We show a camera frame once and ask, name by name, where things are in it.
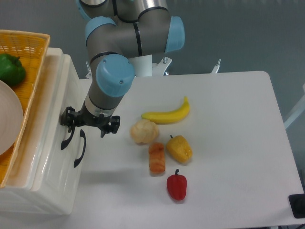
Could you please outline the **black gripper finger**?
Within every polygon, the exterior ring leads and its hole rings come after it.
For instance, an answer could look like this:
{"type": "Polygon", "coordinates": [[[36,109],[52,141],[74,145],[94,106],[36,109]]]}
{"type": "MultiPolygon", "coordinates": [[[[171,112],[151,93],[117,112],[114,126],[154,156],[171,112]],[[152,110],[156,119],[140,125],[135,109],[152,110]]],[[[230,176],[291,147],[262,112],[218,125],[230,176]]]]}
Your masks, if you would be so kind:
{"type": "Polygon", "coordinates": [[[104,120],[104,124],[100,127],[101,138],[103,138],[106,134],[109,133],[116,134],[120,127],[120,116],[109,116],[104,120]]]}
{"type": "Polygon", "coordinates": [[[68,127],[68,133],[72,132],[80,124],[80,112],[75,111],[71,106],[65,108],[61,115],[60,125],[68,127]]]}

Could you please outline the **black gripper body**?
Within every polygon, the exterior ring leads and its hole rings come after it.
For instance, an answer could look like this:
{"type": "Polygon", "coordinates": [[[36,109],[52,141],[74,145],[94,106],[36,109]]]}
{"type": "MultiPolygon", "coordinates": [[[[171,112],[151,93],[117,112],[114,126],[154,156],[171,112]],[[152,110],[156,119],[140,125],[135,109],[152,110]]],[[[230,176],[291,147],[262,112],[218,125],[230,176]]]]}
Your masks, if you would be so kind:
{"type": "Polygon", "coordinates": [[[82,105],[80,112],[80,124],[77,127],[80,126],[92,126],[97,127],[100,129],[100,127],[104,124],[107,117],[111,116],[108,113],[108,110],[103,110],[97,107],[93,107],[92,109],[87,108],[86,104],[82,105]]]}

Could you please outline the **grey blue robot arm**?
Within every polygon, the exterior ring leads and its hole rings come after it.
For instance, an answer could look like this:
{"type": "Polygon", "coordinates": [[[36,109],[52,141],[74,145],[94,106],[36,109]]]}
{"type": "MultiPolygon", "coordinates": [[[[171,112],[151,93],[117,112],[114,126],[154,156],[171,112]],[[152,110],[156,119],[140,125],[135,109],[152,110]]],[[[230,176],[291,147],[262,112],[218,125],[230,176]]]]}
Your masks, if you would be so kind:
{"type": "Polygon", "coordinates": [[[67,107],[61,125],[73,134],[81,126],[101,135],[116,133],[120,117],[113,112],[136,76],[131,58],[168,53],[185,42],[181,18],[169,13],[164,0],[79,0],[85,26],[92,83],[79,111],[67,107]]]}

